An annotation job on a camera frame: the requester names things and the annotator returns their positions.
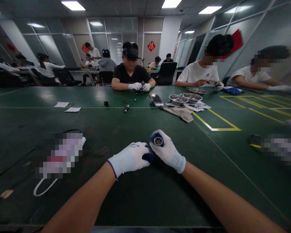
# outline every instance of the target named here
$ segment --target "stainless steel bowl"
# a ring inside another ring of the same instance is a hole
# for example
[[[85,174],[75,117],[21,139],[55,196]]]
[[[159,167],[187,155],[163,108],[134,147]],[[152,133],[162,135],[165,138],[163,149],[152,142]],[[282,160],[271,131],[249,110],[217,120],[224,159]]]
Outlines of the stainless steel bowl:
[[[182,94],[184,97],[186,97],[189,100],[190,104],[195,104],[198,101],[202,100],[203,97],[201,97],[198,94],[193,94],[193,93],[184,93]]]
[[[204,89],[199,89],[199,88],[191,88],[190,91],[195,93],[195,94],[199,94],[199,95],[203,95],[203,94],[208,93],[208,91],[206,91]]]
[[[169,99],[170,99],[170,102],[172,104],[178,105],[178,106],[180,106],[184,103],[187,103],[189,101],[186,97],[184,97],[182,95],[170,95]]]

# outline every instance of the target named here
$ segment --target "ceiling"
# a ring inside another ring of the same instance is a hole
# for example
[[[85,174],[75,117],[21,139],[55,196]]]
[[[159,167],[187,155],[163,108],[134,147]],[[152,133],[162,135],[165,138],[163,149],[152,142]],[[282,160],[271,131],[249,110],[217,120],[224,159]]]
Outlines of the ceiling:
[[[0,0],[0,19],[66,17],[182,16],[181,29],[199,24],[239,0],[182,0],[177,8],[162,9],[165,0],[78,0],[86,11],[71,11],[60,0]],[[199,15],[207,6],[223,6],[211,15]]]

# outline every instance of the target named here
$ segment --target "gray hoodie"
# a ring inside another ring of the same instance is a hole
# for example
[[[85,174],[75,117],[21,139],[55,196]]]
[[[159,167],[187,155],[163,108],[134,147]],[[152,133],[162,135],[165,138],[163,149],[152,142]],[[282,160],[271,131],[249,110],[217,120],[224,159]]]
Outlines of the gray hoodie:
[[[99,70],[100,71],[114,71],[114,68],[116,67],[116,63],[111,58],[101,58],[100,61],[98,61],[99,64]]]

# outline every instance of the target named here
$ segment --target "white work glove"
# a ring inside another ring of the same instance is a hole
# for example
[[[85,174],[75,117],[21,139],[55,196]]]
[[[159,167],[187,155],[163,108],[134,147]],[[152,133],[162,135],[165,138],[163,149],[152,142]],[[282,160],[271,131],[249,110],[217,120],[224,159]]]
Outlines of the white work glove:
[[[281,86],[273,86],[273,87],[268,87],[267,91],[283,91],[283,92],[288,92],[291,93],[291,86],[287,85],[281,85]]]
[[[128,89],[138,91],[142,87],[141,83],[129,84]]]
[[[143,91],[149,91],[151,88],[151,84],[148,84],[148,83],[145,83],[143,86],[142,86],[142,90]]]
[[[120,153],[109,158],[108,162],[111,164],[115,178],[117,179],[125,172],[133,172],[149,166],[152,159],[153,155],[150,153],[148,144],[145,142],[132,142]]]
[[[215,91],[221,91],[224,88],[224,84],[223,83],[219,83],[218,85],[216,85],[213,89]]]
[[[151,140],[154,140],[155,137],[161,137],[163,139],[163,146],[156,146],[150,142],[152,150],[164,163],[174,168],[179,174],[183,173],[186,163],[185,157],[179,154],[171,138],[160,129],[152,133]]]

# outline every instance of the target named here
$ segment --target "red decoration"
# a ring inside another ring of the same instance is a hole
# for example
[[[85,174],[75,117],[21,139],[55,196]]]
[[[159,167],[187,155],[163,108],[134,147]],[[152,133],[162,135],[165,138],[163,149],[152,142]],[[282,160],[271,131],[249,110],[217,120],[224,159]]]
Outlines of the red decoration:
[[[82,50],[87,54],[90,50],[85,47],[85,44],[82,46]]]
[[[150,42],[150,44],[148,44],[148,49],[150,50],[150,52],[155,49],[155,44],[153,43],[153,40]]]
[[[9,50],[11,50],[12,52],[15,52],[15,47],[13,45],[11,45],[10,43],[6,43],[6,46]]]
[[[222,56],[221,59],[226,59],[230,54],[235,52],[243,45],[242,35],[239,29],[237,29],[237,31],[233,33],[232,37],[234,39],[234,47],[232,48],[231,52],[228,55]]]

